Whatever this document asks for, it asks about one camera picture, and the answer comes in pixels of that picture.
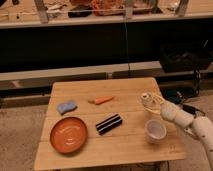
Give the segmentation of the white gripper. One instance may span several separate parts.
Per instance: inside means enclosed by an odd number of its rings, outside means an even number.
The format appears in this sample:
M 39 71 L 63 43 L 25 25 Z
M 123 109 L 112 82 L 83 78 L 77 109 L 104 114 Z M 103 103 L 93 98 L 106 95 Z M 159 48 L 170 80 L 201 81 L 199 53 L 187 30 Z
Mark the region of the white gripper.
M 160 104 L 163 104 L 161 105 L 160 110 L 152 110 L 144 107 L 147 111 L 156 115 L 161 114 L 161 117 L 169 122 L 177 122 L 180 119 L 181 109 L 179 106 L 169 101 L 165 102 L 165 99 L 158 94 L 154 94 L 153 96 Z

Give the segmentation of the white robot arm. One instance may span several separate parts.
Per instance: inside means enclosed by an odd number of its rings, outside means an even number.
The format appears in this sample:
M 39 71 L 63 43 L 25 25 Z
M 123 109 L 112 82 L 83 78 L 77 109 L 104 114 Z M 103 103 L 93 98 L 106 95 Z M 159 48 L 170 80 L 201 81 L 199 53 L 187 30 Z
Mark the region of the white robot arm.
M 141 101 L 147 111 L 160 115 L 165 121 L 174 123 L 186 134 L 199 140 L 213 171 L 213 122 L 208 117 L 194 117 L 178 105 L 152 92 L 142 93 Z

